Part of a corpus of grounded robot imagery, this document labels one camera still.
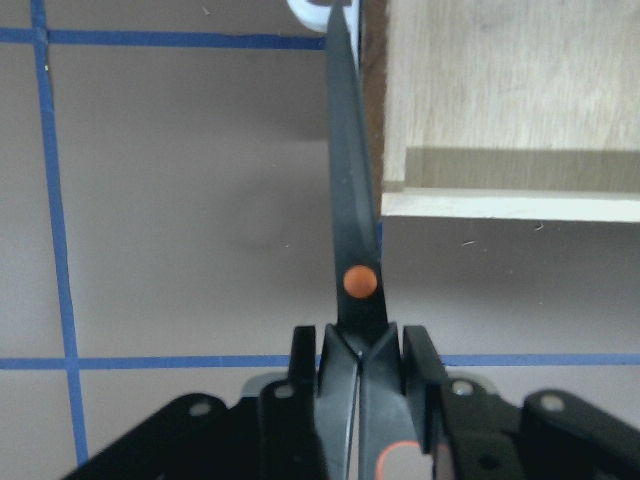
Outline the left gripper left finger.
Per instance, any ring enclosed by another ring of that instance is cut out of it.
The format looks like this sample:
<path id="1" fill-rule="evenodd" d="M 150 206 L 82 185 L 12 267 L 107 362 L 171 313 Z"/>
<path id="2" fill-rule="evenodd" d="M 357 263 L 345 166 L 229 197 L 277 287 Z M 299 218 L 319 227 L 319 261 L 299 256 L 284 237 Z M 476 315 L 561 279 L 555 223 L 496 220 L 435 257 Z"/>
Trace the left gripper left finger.
<path id="1" fill-rule="evenodd" d="M 295 328 L 286 378 L 260 392 L 261 479 L 325 477 L 323 449 L 315 428 L 315 355 L 315 328 Z"/>

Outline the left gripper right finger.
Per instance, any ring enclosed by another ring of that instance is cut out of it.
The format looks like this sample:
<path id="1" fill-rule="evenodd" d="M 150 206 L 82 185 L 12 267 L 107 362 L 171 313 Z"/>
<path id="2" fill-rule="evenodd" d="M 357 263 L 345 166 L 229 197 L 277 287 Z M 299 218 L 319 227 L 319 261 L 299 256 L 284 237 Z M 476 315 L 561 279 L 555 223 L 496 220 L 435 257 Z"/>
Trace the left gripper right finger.
<path id="1" fill-rule="evenodd" d="M 449 377 L 427 330 L 405 326 L 402 343 L 404 394 L 423 454 L 435 455 L 443 435 L 441 390 Z"/>

